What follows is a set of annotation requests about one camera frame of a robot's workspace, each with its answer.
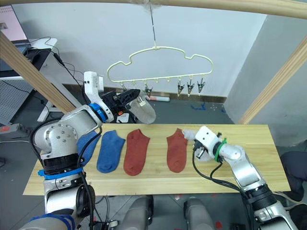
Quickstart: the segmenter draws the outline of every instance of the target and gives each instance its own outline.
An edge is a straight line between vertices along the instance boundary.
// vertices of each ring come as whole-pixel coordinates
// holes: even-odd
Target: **electronic device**
[[[23,55],[31,46],[11,5],[0,7],[0,30]],[[0,71],[8,70],[12,68],[0,60]]]

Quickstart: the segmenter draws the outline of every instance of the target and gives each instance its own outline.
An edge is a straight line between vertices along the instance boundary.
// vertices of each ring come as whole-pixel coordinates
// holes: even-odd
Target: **clothes hanger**
[[[135,85],[135,82],[137,81],[144,81],[144,82],[147,82],[148,80],[155,80],[156,82],[158,82],[159,79],[167,79],[167,82],[170,81],[171,78],[182,78],[182,77],[190,77],[193,78],[194,76],[205,76],[206,74],[210,74],[213,72],[213,62],[211,61],[210,58],[204,56],[204,55],[200,55],[200,54],[193,54],[191,57],[188,57],[186,55],[186,52],[183,50],[183,49],[179,49],[179,48],[176,48],[176,47],[170,47],[170,46],[157,46],[157,42],[156,42],[156,38],[155,38],[155,32],[154,32],[154,20],[153,20],[153,10],[152,10],[152,6],[151,6],[151,2],[149,1],[149,6],[150,6],[150,14],[151,14],[151,19],[152,19],[152,26],[153,26],[153,39],[154,39],[154,46],[151,47],[151,48],[148,48],[148,49],[143,49],[143,50],[140,50],[140,51],[137,51],[137,52],[134,52],[133,54],[130,54],[129,56],[129,62],[128,63],[125,63],[123,61],[118,61],[118,62],[115,62],[114,64],[112,64],[111,66],[109,66],[109,68],[107,69],[106,71],[106,75],[107,77],[109,78],[109,80],[111,82],[118,82],[120,84],[123,84],[124,82],[132,82],[134,85]],[[125,66],[128,66],[128,65],[131,65],[132,64],[132,57],[137,55],[137,54],[140,54],[140,53],[143,53],[143,52],[147,52],[147,51],[156,51],[156,50],[160,50],[160,49],[170,49],[170,50],[176,50],[176,51],[179,51],[181,53],[183,53],[184,55],[184,58],[185,59],[188,59],[188,60],[191,60],[193,59],[194,57],[199,57],[199,58],[203,58],[207,61],[210,62],[211,64],[211,70],[209,72],[202,72],[202,73],[193,73],[193,74],[184,74],[184,75],[174,75],[174,76],[166,76],[166,77],[155,77],[155,78],[142,78],[142,79],[129,79],[129,80],[113,80],[111,79],[110,77],[110,70],[119,65],[119,64],[123,64]]]

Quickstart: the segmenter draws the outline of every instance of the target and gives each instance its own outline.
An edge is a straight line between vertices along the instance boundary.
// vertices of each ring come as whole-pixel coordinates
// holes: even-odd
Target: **blue tape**
[[[103,114],[103,112],[101,111],[101,108],[99,105],[97,105],[96,103],[91,103],[89,104],[89,106],[94,109],[100,116],[100,118],[102,119],[103,122],[105,122],[106,120],[106,117],[105,115]]]
[[[39,176],[45,177],[46,180],[54,180],[54,179],[59,179],[59,178],[65,177],[65,176],[70,176],[70,175],[80,173],[80,172],[82,172],[82,170],[83,170],[83,168],[81,167],[81,168],[78,168],[78,169],[75,169],[75,170],[71,170],[71,171],[64,172],[64,173],[61,173],[61,174],[56,174],[56,175],[45,175],[44,170],[39,170],[37,172],[37,174]]]
[[[71,221],[71,225],[70,225],[70,223],[65,219],[66,217],[64,217],[65,215],[55,215],[55,214],[52,214],[52,213],[47,213],[47,214],[44,214],[44,215],[42,215],[42,216],[39,216],[39,217],[33,217],[33,218],[31,218],[30,219],[30,221],[29,222],[31,222],[31,221],[33,221],[33,220],[36,220],[36,219],[41,219],[41,218],[48,218],[48,217],[50,217],[50,218],[55,218],[55,219],[59,219],[59,220],[61,220],[65,225],[66,225],[66,227],[67,227],[67,230],[72,230],[71,229],[71,225],[72,226],[75,226],[75,222],[74,222],[74,220],[73,220],[73,218],[70,216],[70,220],[72,220]]]

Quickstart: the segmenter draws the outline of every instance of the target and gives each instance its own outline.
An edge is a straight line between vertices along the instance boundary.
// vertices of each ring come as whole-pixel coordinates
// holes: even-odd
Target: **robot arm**
[[[255,219],[263,230],[297,230],[289,214],[279,201],[276,201],[263,176],[249,161],[244,149],[238,145],[229,145],[226,139],[215,135],[206,126],[195,135],[195,158],[203,161],[209,155],[216,161],[226,161],[233,172],[234,178],[242,192],[252,205]]]
[[[45,178],[46,214],[31,219],[21,229],[75,229],[90,214],[95,194],[85,181],[76,143],[104,122],[112,122],[140,93],[140,90],[128,90],[120,95],[115,92],[98,95],[103,91],[99,78],[95,72],[84,73],[84,89],[91,104],[65,114],[58,122],[36,132],[35,143],[42,150],[43,170],[39,175]]]

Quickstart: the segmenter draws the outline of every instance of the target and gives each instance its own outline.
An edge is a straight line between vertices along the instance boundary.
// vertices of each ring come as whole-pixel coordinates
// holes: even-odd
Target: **hanging string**
[[[154,18],[153,18],[153,9],[152,9],[152,3],[149,0],[149,8],[150,8],[150,16],[152,18],[152,25],[153,25],[153,40],[154,40],[154,47],[157,47],[157,42],[155,40],[155,32],[154,32]]]

